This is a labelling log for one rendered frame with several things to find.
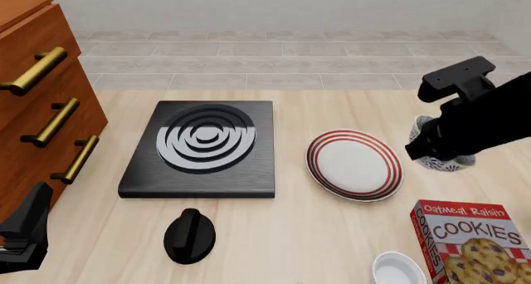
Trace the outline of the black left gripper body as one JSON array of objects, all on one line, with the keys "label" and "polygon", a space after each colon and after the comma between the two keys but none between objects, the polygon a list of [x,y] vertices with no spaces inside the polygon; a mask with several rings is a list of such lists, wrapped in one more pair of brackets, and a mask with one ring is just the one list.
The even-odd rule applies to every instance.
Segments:
[{"label": "black left gripper body", "polygon": [[47,236],[23,237],[16,233],[0,233],[0,272],[38,270],[47,254]]}]

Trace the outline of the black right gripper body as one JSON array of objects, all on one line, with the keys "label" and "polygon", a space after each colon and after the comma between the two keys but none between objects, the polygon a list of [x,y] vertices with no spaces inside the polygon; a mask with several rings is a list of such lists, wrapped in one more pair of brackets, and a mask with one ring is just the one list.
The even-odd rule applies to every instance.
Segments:
[{"label": "black right gripper body", "polygon": [[405,146],[411,159],[428,156],[443,161],[455,159],[458,156],[468,156],[477,153],[477,140],[467,138],[417,138]]}]

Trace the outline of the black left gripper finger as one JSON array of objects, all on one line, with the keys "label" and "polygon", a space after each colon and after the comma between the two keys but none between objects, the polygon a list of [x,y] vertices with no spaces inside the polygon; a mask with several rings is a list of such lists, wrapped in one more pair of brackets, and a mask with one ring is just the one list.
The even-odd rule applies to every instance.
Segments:
[{"label": "black left gripper finger", "polygon": [[0,223],[0,236],[47,246],[47,220],[52,195],[53,189],[46,182],[37,183],[20,206]]}]

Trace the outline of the black white patterned bowl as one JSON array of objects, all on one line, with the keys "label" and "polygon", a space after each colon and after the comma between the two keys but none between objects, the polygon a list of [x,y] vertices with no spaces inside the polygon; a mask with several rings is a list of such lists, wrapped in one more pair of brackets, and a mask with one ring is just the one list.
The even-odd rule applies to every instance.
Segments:
[{"label": "black white patterned bowl", "polygon": [[[409,134],[410,143],[414,141],[414,139],[416,139],[418,136],[420,136],[422,126],[424,126],[424,124],[431,120],[434,120],[434,118],[431,116],[421,115],[416,117]],[[475,166],[476,156],[457,156],[455,159],[449,161],[442,161],[440,159],[424,156],[419,159],[415,159],[414,161],[426,169],[444,172],[455,172],[460,171],[462,169],[468,169],[471,166]]]}]

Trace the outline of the white plate with red rings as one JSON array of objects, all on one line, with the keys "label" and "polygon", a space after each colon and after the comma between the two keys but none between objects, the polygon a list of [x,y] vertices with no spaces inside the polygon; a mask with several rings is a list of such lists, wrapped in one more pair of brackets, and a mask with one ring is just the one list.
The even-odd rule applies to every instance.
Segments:
[{"label": "white plate with red rings", "polygon": [[351,201],[389,198],[405,179],[396,152],[384,141],[358,130],[325,131],[309,143],[304,160],[317,184]]}]

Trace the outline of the flat black plate on stalk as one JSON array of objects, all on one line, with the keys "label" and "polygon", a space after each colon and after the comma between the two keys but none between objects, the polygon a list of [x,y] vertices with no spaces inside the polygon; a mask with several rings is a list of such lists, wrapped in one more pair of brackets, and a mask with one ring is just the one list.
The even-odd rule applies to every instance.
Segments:
[{"label": "flat black plate on stalk", "polygon": [[457,94],[462,101],[471,101],[495,88],[492,81],[487,78],[494,69],[494,64],[483,56],[475,56],[425,74],[417,96],[426,103],[453,94]]}]

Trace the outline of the oatmeal raisin cookies box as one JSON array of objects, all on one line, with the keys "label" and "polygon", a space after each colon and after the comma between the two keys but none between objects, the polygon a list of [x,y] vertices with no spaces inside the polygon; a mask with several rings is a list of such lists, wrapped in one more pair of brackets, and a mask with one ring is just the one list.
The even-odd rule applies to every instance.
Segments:
[{"label": "oatmeal raisin cookies box", "polygon": [[531,248],[503,206],[420,200],[410,218],[433,284],[531,284]]}]

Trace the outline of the flat black stove plate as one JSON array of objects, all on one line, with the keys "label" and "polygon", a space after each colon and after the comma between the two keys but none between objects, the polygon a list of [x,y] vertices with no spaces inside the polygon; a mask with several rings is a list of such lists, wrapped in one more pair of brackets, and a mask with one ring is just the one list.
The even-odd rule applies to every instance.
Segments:
[{"label": "flat black stove plate", "polygon": [[121,198],[274,198],[271,101],[160,101]]}]

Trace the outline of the low wooden drawer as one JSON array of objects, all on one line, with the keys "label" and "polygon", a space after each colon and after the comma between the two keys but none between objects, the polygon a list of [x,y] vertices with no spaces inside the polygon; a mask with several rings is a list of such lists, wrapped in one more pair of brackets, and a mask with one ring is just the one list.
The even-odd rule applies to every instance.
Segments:
[{"label": "low wooden drawer", "polygon": [[99,135],[107,124],[107,119],[70,121],[44,149],[23,143],[17,136],[0,144],[0,222],[15,211],[39,182],[53,189],[51,205],[54,205],[66,185],[50,179],[50,175],[67,171],[81,149],[75,141]]}]

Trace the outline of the medium wooden drawer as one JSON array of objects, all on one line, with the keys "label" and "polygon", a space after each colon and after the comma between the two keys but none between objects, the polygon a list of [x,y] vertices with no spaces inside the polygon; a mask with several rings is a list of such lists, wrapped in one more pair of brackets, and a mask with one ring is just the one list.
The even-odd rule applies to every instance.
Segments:
[{"label": "medium wooden drawer", "polygon": [[[78,106],[45,144],[22,142],[36,136],[61,112],[54,104]],[[0,169],[17,166],[69,163],[79,150],[74,143],[98,135],[107,124],[80,63],[73,61],[61,72],[53,72],[25,96],[0,91]]]}]

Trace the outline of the small white ramekin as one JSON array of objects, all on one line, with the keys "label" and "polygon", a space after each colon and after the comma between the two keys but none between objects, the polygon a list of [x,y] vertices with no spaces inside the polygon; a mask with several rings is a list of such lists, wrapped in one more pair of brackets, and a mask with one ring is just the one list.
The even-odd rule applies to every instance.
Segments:
[{"label": "small white ramekin", "polygon": [[400,252],[380,253],[373,261],[371,284],[427,284],[420,266]]}]

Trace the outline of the round black stove knob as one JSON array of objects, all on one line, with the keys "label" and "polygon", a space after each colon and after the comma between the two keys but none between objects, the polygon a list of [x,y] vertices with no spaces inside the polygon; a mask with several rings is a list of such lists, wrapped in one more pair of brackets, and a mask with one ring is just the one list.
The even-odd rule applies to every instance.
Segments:
[{"label": "round black stove knob", "polygon": [[216,242],[214,224],[196,208],[185,208],[168,226],[163,246],[168,257],[181,265],[206,258]]}]

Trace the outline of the large wooden drawer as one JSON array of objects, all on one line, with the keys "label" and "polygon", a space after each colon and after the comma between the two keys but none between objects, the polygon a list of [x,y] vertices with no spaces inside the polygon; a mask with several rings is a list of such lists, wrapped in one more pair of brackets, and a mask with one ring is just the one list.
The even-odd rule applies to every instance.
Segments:
[{"label": "large wooden drawer", "polygon": [[80,55],[59,4],[44,7],[0,34],[0,82],[15,81],[37,63],[34,54],[55,47],[66,49],[68,56],[41,81],[58,75]]}]

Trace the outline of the wooden cabinet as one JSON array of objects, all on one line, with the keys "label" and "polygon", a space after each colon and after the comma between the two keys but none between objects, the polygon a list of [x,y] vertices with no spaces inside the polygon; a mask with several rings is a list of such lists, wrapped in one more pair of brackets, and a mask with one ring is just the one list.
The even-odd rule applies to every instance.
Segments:
[{"label": "wooden cabinet", "polygon": [[0,34],[52,4],[56,3],[53,0],[0,0]]}]

